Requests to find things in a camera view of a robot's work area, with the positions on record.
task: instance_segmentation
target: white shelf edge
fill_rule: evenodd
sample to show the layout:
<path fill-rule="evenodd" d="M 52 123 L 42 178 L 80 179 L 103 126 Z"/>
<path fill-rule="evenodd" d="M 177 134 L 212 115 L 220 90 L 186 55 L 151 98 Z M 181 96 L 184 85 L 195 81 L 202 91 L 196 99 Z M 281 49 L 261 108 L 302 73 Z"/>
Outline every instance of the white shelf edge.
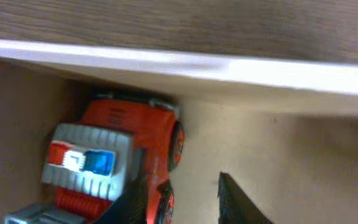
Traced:
<path fill-rule="evenodd" d="M 0 57 L 358 95 L 358 65 L 1 39 Z"/>

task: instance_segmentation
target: beige wall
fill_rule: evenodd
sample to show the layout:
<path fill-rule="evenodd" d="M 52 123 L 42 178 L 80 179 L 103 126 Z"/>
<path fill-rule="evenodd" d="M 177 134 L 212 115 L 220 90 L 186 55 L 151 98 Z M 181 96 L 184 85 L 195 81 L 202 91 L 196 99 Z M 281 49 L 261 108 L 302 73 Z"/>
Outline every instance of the beige wall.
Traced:
<path fill-rule="evenodd" d="M 323 116 L 358 116 L 358 96 L 354 95 L 89 66 L 56 63 L 41 63 L 41 66 L 18 60 L 11 60 L 11 62 L 37 70 L 48 70 L 51 74 L 63 74 L 65 77 L 86 80 L 87 82 L 91 81 L 103 85 L 107 85 L 109 82 L 120 83 L 175 95 L 180 98 L 195 98 L 211 103 L 231 105 L 236 108 L 241 107 L 243 110 Z M 53 68 L 69 72 L 57 72 Z M 322 85 L 330 83 L 330 85 L 336 86 L 335 81 L 331 81 L 321 80 L 321 83 Z"/>
<path fill-rule="evenodd" d="M 176 94 L 183 106 L 186 146 L 180 166 L 171 174 L 175 223 L 217 223 L 221 170 L 229 172 L 275 223 L 358 223 L 355 116 L 257 113 L 244 103 L 242 88 L 230 83 L 201 85 L 220 99 L 216 101 L 198 97 L 195 80 L 175 84 L 156 77 L 115 77 L 119 83 L 151 90 L 158 90 L 159 84 L 162 92 Z M 190 95 L 183 89 L 187 84 Z M 88 90 L 77 82 L 0 62 L 0 220 L 39 198 L 49 134 L 59 122 L 81 114 Z"/>
<path fill-rule="evenodd" d="M 80 115 L 84 87 L 0 62 L 0 223 L 7 212 L 39 199 L 50 134 Z"/>

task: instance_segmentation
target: toy car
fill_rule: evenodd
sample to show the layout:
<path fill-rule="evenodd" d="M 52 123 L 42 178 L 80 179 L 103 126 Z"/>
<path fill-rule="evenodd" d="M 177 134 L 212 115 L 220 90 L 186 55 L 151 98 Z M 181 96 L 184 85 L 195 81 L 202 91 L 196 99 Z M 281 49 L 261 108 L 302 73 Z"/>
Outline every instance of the toy car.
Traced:
<path fill-rule="evenodd" d="M 42 173 L 42 182 L 57 186 L 55 206 L 97 220 L 127 183 L 145 175 L 147 223 L 170 223 L 168 172 L 178 165 L 185 140 L 178 116 L 177 106 L 154 96 L 96 95 L 79 122 L 55 130 Z"/>

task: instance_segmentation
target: wooden surface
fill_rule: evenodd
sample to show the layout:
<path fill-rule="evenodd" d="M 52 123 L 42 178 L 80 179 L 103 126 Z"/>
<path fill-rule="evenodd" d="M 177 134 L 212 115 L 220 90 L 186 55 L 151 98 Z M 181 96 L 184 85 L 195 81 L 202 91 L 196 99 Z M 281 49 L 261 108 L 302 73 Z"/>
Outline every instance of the wooden surface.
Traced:
<path fill-rule="evenodd" d="M 358 0 L 0 0 L 0 39 L 358 63 Z"/>

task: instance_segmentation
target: black plastic piece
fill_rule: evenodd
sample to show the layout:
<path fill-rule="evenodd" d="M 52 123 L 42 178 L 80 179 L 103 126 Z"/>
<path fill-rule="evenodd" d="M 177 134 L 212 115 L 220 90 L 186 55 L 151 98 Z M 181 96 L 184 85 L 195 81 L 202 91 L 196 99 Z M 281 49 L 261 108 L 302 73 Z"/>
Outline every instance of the black plastic piece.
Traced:
<path fill-rule="evenodd" d="M 227 173 L 219 174 L 219 224 L 272 223 Z"/>
<path fill-rule="evenodd" d="M 96 99 L 115 99 L 122 101 L 131 101 L 135 103 L 145 103 L 149 104 L 150 100 L 153 98 L 158 98 L 166 102 L 172 103 L 167 97 L 149 93 L 144 90 L 124 90 L 124 89 L 114 89 L 111 90 L 99 90 L 95 94 Z"/>
<path fill-rule="evenodd" d="M 127 185 L 124 193 L 95 224 L 147 224 L 149 190 L 145 177 L 138 177 Z"/>
<path fill-rule="evenodd" d="M 168 201 L 173 194 L 173 188 L 171 186 L 171 182 L 169 180 L 165 181 L 158 187 L 159 191 L 161 192 L 161 199 L 158 205 L 157 216 L 155 218 L 155 224 L 163 224 L 165 219 L 165 211 L 168 206 Z"/>

